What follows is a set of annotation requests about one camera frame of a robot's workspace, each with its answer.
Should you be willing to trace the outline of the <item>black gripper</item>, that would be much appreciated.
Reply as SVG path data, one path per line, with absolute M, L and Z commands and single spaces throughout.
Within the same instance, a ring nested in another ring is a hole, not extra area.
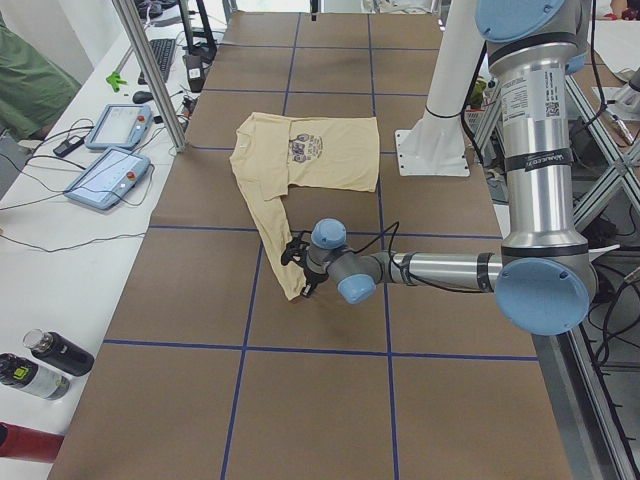
M 313 265 L 304 266 L 303 273 L 305 276 L 306 284 L 301 290 L 300 295 L 304 298 L 309 298 L 315 291 L 317 285 L 325 282 L 328 279 L 328 273 L 324 268 Z

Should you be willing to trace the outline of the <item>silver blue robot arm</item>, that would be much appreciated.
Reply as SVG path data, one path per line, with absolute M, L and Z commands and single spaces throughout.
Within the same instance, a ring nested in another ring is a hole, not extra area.
M 588 50 L 591 1 L 455 1 L 445 23 L 423 117 L 396 134 L 403 175 L 434 175 L 461 153 L 464 106 L 487 65 L 497 80 L 510 231 L 499 254 L 358 253 L 344 225 L 319 221 L 294 260 L 306 289 L 332 280 L 355 304 L 382 283 L 490 292 L 502 314 L 553 336 L 587 315 L 597 279 L 572 207 L 565 79 Z

